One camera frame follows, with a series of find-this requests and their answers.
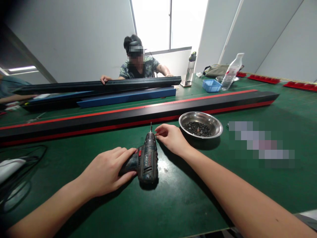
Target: water bottle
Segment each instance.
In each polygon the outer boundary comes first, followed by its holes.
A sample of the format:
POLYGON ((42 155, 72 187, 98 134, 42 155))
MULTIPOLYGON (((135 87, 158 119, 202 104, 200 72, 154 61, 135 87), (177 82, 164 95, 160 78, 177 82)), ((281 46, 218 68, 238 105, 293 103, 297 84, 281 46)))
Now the water bottle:
POLYGON ((244 53, 237 54, 237 57, 234 61, 229 65, 226 75, 224 76, 224 79, 222 80, 222 86, 221 90, 228 90, 234 80, 234 78, 237 76, 237 73, 239 72, 241 66, 242 66, 242 57, 244 56, 244 53))
POLYGON ((194 74, 194 68, 195 68, 195 63, 196 63, 196 51, 194 51, 188 60, 188 68, 187 68, 187 73, 185 77, 186 82, 192 82, 193 81, 193 74, 194 74))

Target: stainless steel bowl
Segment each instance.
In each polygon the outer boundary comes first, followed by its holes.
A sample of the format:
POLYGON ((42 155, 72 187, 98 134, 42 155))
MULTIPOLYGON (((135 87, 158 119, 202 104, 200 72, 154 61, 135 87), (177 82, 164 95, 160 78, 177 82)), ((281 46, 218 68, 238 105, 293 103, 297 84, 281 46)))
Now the stainless steel bowl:
POLYGON ((179 125, 181 126, 181 128, 184 132, 186 132, 188 135, 191 135, 193 137, 200 138, 200 139, 216 138, 216 137, 220 136, 222 134, 222 131, 223 131, 222 124, 218 119, 216 119, 215 117, 213 117, 207 113, 203 113, 203 112, 186 112, 180 116, 180 118, 178 119, 178 122, 179 122, 179 125), (183 125, 185 125, 186 123, 189 123, 189 122, 200 122, 200 123, 208 126, 210 131, 211 131, 212 136, 201 137, 201 136, 197 136, 197 135, 194 135, 194 134, 186 131, 186 129, 184 129, 183 125))
MULTIPOLYGON (((217 80, 218 83, 222 83, 222 80, 223 80, 223 79, 224 79, 224 75, 216 77, 216 80, 217 80)), ((233 80, 233 82, 232 82, 232 84, 233 84, 234 82, 238 81, 239 79, 240 79, 240 78, 235 77, 234 80, 233 80)))

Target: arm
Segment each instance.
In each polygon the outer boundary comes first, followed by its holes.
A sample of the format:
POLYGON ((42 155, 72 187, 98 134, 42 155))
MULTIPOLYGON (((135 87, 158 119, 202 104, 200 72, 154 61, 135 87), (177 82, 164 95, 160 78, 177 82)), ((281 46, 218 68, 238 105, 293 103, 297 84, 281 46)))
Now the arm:
POLYGON ((163 124, 155 131, 205 182, 243 237, 317 237, 268 196, 191 147, 178 127, 163 124))
POLYGON ((1 98, 0 103, 6 104, 6 103, 10 103, 10 102, 15 102, 15 101, 22 101, 22 100, 34 98, 36 96, 37 95, 17 95, 17 94, 14 94, 14 95, 6 97, 6 98, 1 98))
POLYGON ((100 78, 100 81, 102 82, 103 85, 105 85, 106 82, 109 81, 109 80, 113 80, 113 79, 108 77, 108 76, 106 76, 106 75, 102 75, 101 78, 100 78))
POLYGON ((136 175, 132 171, 118 177, 123 163, 135 150, 117 147, 99 154, 78 178, 12 226, 7 234, 23 238, 53 237, 84 203, 117 190, 136 175))
POLYGON ((169 72, 169 69, 165 65, 159 64, 156 67, 156 71, 163 74, 165 77, 173 77, 173 75, 169 72))

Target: wrist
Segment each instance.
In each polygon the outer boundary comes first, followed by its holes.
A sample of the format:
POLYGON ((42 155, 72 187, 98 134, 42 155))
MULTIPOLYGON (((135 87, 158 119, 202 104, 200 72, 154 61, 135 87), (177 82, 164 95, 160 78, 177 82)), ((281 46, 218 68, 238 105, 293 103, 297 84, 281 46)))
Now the wrist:
POLYGON ((182 150, 178 153, 178 156, 186 160, 195 150, 195 148, 188 144, 187 146, 182 148, 182 150))
POLYGON ((80 177, 64 185, 61 189, 81 205, 93 198, 93 195, 89 192, 84 183, 81 182, 80 177))

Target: blue plastic container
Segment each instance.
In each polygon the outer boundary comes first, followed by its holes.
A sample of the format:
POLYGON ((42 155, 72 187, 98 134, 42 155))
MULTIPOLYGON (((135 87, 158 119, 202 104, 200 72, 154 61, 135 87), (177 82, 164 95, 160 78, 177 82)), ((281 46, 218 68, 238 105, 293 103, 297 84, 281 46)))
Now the blue plastic container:
POLYGON ((203 81, 202 87, 207 93, 216 93, 219 92, 221 84, 214 79, 206 79, 203 81))

